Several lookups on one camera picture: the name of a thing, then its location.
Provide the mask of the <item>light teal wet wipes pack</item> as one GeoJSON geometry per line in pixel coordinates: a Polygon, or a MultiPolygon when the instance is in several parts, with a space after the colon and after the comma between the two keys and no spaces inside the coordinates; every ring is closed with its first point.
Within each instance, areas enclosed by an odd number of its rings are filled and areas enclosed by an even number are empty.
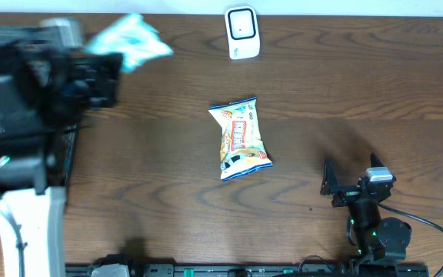
{"type": "Polygon", "coordinates": [[[124,73],[131,73],[154,58],[174,54],[160,39],[158,31],[138,13],[125,15],[99,32],[85,46],[85,52],[95,55],[121,53],[124,73]]]}

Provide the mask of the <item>yellow snack bag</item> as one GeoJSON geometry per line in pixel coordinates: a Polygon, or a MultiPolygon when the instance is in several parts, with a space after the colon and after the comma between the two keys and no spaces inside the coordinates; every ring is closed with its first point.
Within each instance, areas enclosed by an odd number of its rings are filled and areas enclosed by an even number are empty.
{"type": "Polygon", "coordinates": [[[271,168],[258,124],[255,96],[225,105],[213,105],[209,113],[221,127],[220,169],[223,182],[271,168]]]}

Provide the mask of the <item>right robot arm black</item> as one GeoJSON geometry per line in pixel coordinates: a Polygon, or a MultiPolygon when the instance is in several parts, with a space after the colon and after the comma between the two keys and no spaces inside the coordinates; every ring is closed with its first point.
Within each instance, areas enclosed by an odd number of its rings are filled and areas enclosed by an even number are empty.
{"type": "Polygon", "coordinates": [[[343,186],[331,160],[324,162],[320,194],[330,195],[333,207],[345,207],[355,234],[359,256],[369,263],[405,260],[411,241],[411,226],[394,217],[382,218],[378,205],[391,196],[395,176],[374,153],[371,166],[356,185],[343,186]]]}

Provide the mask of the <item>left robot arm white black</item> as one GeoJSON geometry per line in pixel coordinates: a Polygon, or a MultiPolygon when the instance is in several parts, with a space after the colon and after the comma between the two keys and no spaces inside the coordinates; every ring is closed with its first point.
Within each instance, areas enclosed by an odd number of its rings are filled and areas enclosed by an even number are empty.
{"type": "Polygon", "coordinates": [[[66,144],[117,101],[123,56],[0,47],[0,241],[7,276],[63,276],[66,144]]]}

